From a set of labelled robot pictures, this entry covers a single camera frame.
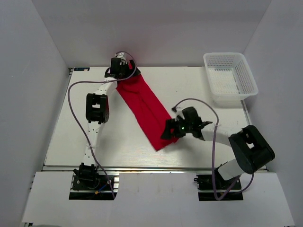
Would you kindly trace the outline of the red t shirt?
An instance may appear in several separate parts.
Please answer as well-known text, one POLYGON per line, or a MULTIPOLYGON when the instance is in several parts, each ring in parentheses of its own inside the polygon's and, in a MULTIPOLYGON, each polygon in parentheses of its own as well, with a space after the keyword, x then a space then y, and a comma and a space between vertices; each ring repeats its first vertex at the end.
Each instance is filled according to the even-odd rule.
POLYGON ((129 79, 119 81, 117 90, 156 151, 178 141, 176 138, 161 139, 166 120, 171 116, 145 82, 139 70, 136 70, 129 79))

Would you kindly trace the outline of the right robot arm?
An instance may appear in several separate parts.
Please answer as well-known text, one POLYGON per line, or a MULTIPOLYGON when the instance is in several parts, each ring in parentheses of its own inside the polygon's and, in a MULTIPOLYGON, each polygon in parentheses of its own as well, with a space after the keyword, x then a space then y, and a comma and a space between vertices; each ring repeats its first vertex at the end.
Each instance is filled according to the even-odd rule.
POLYGON ((233 160, 212 168, 210 182, 217 189, 226 189, 244 173, 253 175, 275 158, 273 149, 254 125, 248 125, 236 132, 210 121, 202 121, 194 107, 185 108, 176 118, 166 120, 161 138, 170 140, 182 138, 186 134, 232 149, 235 156, 233 160))

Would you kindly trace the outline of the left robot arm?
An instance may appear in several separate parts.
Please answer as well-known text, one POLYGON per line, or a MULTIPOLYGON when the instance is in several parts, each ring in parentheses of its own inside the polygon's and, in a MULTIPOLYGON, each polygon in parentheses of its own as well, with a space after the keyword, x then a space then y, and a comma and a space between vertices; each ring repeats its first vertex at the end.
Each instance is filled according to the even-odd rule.
POLYGON ((86 96, 85 116, 88 121, 87 148, 80 168, 98 168, 94 159, 105 123, 109 120, 109 97, 116 90, 118 82, 133 76, 136 64, 126 52, 118 52, 111 59, 111 66, 105 72, 105 83, 94 93, 86 96))

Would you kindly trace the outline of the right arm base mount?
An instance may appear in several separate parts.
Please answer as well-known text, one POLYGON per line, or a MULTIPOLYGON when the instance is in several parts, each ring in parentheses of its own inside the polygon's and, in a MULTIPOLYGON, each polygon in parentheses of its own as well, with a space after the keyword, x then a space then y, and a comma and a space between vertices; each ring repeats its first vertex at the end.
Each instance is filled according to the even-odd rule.
MULTIPOLYGON (((237 180, 236 183, 222 201, 242 201, 243 195, 240 192, 242 190, 242 185, 240 179, 237 179, 236 177, 228 181, 221 179, 219 176, 215 177, 217 197, 222 196, 235 180, 237 180)), ((199 201, 217 201, 214 196, 212 175, 197 175, 194 178, 194 182, 197 184, 199 201)))

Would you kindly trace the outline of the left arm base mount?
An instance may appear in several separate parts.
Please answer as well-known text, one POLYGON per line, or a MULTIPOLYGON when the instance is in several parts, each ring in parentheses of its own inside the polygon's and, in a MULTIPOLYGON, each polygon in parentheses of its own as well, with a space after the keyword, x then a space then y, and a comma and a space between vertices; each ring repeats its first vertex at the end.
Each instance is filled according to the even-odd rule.
POLYGON ((69 200, 113 201, 118 192, 118 176, 106 175, 98 166, 81 163, 73 170, 69 200))

